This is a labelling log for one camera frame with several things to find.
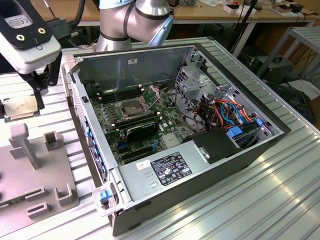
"green circuit board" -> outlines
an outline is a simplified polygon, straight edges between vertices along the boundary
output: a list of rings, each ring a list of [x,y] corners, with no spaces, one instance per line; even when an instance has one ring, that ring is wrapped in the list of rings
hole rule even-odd
[[[126,143],[124,140],[125,130],[116,130],[112,125],[115,121],[125,122],[124,112],[126,110],[121,110],[119,102],[112,103],[101,103],[98,99],[91,100],[92,106],[101,125],[101,128],[106,136],[109,146],[113,152],[116,161],[120,165],[124,165],[135,160],[147,157],[154,153],[161,152],[171,147],[171,145],[181,144],[183,139],[194,131],[189,127],[189,125],[184,121],[183,115],[180,114],[174,105],[170,105],[173,102],[174,95],[172,96],[168,89],[160,89],[158,94],[160,96],[159,100],[151,106],[152,103],[157,99],[154,91],[148,90],[143,94],[143,103],[145,106],[151,106],[147,109],[147,112],[140,113],[154,113],[160,112],[161,121],[159,121],[159,129],[156,134],[137,142]],[[141,98],[130,98],[121,101],[122,106],[124,103],[130,102],[131,105],[136,105]],[[133,110],[131,113],[133,115],[140,110]]]

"blue cable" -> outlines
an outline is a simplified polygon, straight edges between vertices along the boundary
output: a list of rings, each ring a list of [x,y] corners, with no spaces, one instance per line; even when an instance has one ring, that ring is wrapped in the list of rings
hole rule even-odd
[[[235,123],[231,120],[229,120],[228,118],[226,118],[225,114],[224,114],[224,104],[221,105],[220,107],[220,112],[221,112],[221,116],[223,117],[224,120],[226,120],[227,122],[231,123],[233,126],[235,126]]]
[[[221,112],[221,115],[224,118],[224,120],[228,121],[229,123],[232,123],[232,125],[235,126],[235,123],[233,121],[231,121],[230,119],[227,119],[225,114],[224,114],[224,105],[225,104],[230,105],[231,107],[233,107],[235,112],[236,112],[236,114],[241,119],[241,121],[244,122],[244,123],[247,123],[247,120],[239,113],[237,107],[234,104],[232,104],[231,102],[226,102],[226,103],[223,103],[221,105],[220,112]]]

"power supply label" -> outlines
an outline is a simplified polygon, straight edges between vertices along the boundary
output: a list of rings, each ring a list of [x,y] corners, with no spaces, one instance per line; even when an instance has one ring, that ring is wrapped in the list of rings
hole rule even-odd
[[[158,160],[152,161],[151,166],[163,186],[174,183],[192,174],[180,152],[175,152]]]

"metal shelf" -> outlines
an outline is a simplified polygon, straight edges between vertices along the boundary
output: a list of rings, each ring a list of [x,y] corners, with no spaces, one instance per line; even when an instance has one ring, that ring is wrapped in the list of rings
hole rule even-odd
[[[194,42],[201,43],[237,76],[291,128],[291,133],[248,168],[116,239],[319,239],[320,132],[216,41],[203,37],[168,40],[164,44]],[[133,47],[146,45],[138,43]],[[74,54],[84,51],[88,52],[65,50]],[[224,83],[214,68],[208,72]],[[20,95],[30,91],[21,79],[17,84],[14,81],[18,81],[16,75],[0,77],[0,98],[16,95],[20,89]],[[65,139],[70,142],[69,160],[80,204],[2,239],[114,239],[108,218],[99,216],[91,198],[94,184],[70,114],[61,110],[67,104],[62,86],[51,87],[44,98],[48,117],[44,121],[33,120],[34,132],[40,135],[45,128],[56,128],[70,136]]]
[[[285,57],[288,58],[294,49],[297,47],[299,43],[305,44],[310,49],[314,50],[318,54],[320,53],[320,27],[289,27],[282,38],[279,40],[269,57],[263,63],[260,70],[257,72],[258,77],[262,77],[264,72],[267,70],[269,64],[275,58],[276,54],[280,51],[282,46],[286,43],[288,38],[292,36],[295,38],[294,43],[285,53]],[[312,73],[314,73],[317,69],[320,68],[320,62],[317,63],[307,74],[306,78],[308,79]]]

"workbench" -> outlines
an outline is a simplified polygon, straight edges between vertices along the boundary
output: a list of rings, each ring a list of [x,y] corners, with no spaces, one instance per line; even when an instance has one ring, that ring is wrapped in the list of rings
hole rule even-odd
[[[203,37],[167,40],[164,44],[195,42],[213,54],[287,124],[291,132],[246,169],[116,239],[319,239],[320,132],[218,42]],[[145,47],[145,44],[136,43],[133,47]],[[90,51],[73,48],[65,49],[64,54]],[[220,84],[225,83],[219,72],[213,68],[207,71]],[[0,77],[2,99],[30,93],[30,87],[16,74]],[[49,87],[43,100],[42,116],[25,120],[32,124],[30,135],[35,138],[51,130],[63,134],[80,203],[3,240],[113,239],[108,218],[99,216],[91,197],[95,186],[71,120],[61,79],[57,86]],[[1,139],[8,139],[4,133],[8,127],[0,123]]]
[[[35,9],[40,13],[44,20],[53,19],[52,13],[44,4],[43,0],[31,0]],[[69,21],[76,16],[79,0],[50,0],[48,1],[56,17],[66,17]],[[305,17],[294,15],[292,17],[282,17],[270,10],[271,5],[262,4],[261,11],[252,14],[247,20],[247,27],[239,40],[233,55],[238,57],[251,32],[257,23],[301,23],[306,22],[307,27],[312,27],[320,16],[310,14]],[[223,10],[222,5],[215,7],[197,1],[195,7],[176,6],[173,12],[174,24],[234,24],[239,20],[236,13],[228,13]],[[79,26],[99,26],[100,13],[92,0],[85,1],[85,8]]]

